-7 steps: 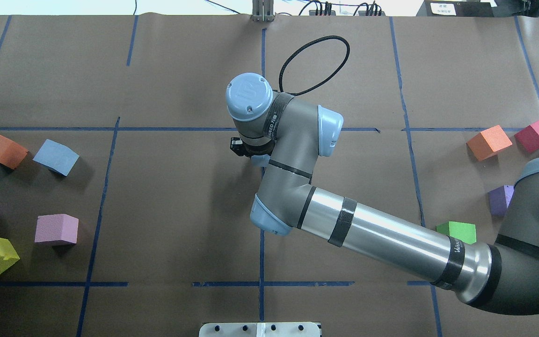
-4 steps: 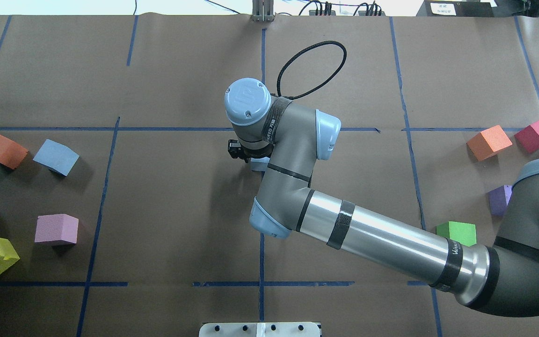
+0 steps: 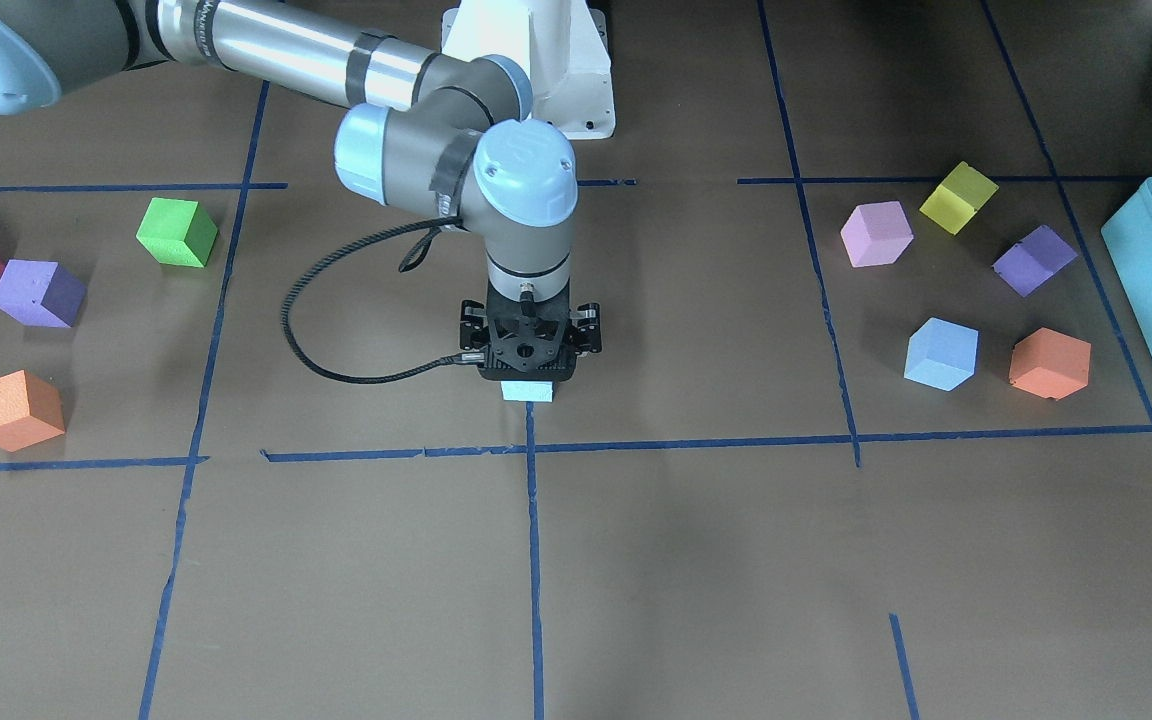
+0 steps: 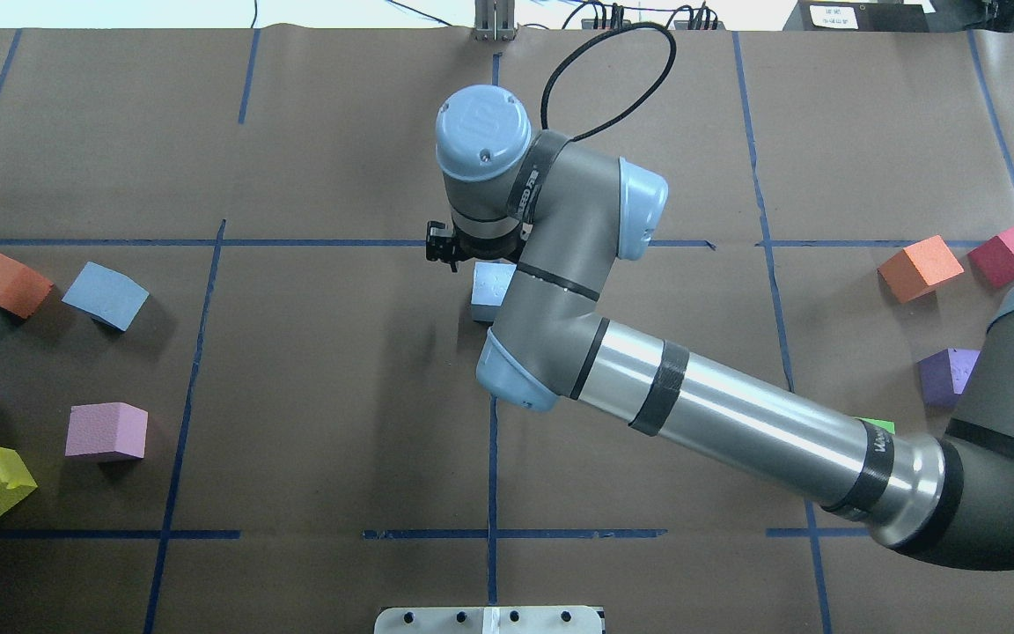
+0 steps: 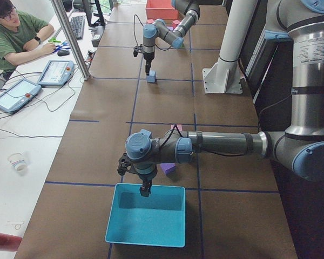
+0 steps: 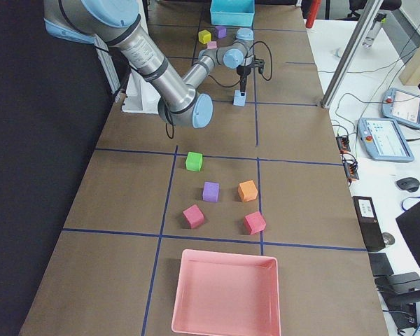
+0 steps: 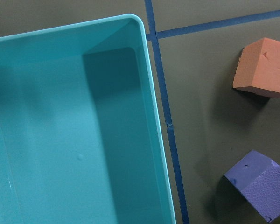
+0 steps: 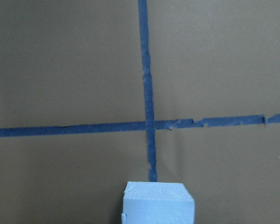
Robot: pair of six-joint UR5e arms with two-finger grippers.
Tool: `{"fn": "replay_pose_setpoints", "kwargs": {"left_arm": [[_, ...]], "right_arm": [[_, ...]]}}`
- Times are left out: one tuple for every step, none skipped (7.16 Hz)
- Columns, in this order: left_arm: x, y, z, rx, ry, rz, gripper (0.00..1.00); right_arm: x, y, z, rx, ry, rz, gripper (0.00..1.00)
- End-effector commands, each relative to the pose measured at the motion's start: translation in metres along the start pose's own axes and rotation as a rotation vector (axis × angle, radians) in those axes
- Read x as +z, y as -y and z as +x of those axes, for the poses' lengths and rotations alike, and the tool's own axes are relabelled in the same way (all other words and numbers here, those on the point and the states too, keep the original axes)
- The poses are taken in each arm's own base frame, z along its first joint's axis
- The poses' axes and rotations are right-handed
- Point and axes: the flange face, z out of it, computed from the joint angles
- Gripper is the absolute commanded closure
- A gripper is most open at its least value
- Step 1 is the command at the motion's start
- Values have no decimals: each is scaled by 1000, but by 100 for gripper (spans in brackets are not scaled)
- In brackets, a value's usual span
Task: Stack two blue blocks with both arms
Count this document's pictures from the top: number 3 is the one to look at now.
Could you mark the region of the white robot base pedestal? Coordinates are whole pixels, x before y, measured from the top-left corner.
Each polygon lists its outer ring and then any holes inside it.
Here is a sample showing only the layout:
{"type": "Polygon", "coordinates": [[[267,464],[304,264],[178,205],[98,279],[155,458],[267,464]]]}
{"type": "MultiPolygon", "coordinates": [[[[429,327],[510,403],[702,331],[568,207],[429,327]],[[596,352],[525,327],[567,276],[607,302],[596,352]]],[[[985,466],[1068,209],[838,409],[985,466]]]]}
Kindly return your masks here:
{"type": "Polygon", "coordinates": [[[616,131],[608,1],[462,1],[444,12],[442,51],[516,61],[531,82],[532,118],[571,141],[616,131]]]}

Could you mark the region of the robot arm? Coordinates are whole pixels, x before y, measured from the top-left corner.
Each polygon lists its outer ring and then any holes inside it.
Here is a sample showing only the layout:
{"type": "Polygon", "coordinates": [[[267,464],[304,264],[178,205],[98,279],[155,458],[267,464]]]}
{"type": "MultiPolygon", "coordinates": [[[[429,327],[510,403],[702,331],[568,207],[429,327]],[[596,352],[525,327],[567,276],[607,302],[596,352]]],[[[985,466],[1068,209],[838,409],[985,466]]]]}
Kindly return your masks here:
{"type": "Polygon", "coordinates": [[[573,306],[573,211],[579,200],[571,142],[535,118],[526,70],[503,55],[462,60],[388,33],[279,1],[0,1],[0,115],[50,108],[118,73],[177,61],[268,81],[346,109],[333,146],[342,184],[420,215],[326,255],[291,285],[280,324],[311,372],[370,386],[308,357],[291,309],[335,263],[384,240],[422,238],[399,268],[416,268],[439,233],[485,247],[486,300],[463,302],[460,353],[488,381],[562,382],[602,351],[602,313],[573,306]]]}

